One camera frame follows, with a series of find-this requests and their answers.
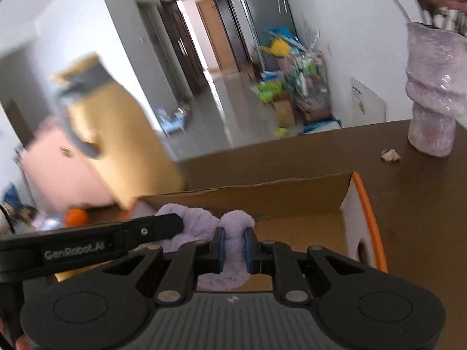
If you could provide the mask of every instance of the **refrigerator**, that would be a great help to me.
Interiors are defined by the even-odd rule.
[[[241,2],[257,46],[269,46],[271,37],[267,30],[274,27],[286,27],[292,34],[297,35],[288,0],[241,0]],[[261,55],[265,71],[280,69],[274,56],[264,51],[260,51]]]

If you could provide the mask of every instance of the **orange wooden door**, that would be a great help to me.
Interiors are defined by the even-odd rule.
[[[238,72],[237,63],[214,0],[199,0],[196,4],[220,70],[224,74]]]

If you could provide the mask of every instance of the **pink bag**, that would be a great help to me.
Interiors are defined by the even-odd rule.
[[[26,175],[59,213],[71,207],[114,204],[104,182],[53,118],[41,124],[22,155],[22,163]]]

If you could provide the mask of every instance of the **brown table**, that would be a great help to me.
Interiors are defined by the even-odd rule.
[[[439,350],[467,349],[467,131],[451,156],[417,152],[408,121],[282,139],[181,164],[190,189],[358,171],[380,227],[389,272],[443,301]],[[395,148],[400,163],[380,160]]]

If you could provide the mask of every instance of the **silver bolt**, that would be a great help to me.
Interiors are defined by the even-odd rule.
[[[179,301],[181,297],[182,296],[178,291],[174,291],[172,289],[167,289],[165,291],[160,292],[157,295],[157,298],[159,301],[166,302],[166,303]]]
[[[308,294],[305,291],[293,290],[288,291],[285,298],[291,302],[304,302],[308,298]]]

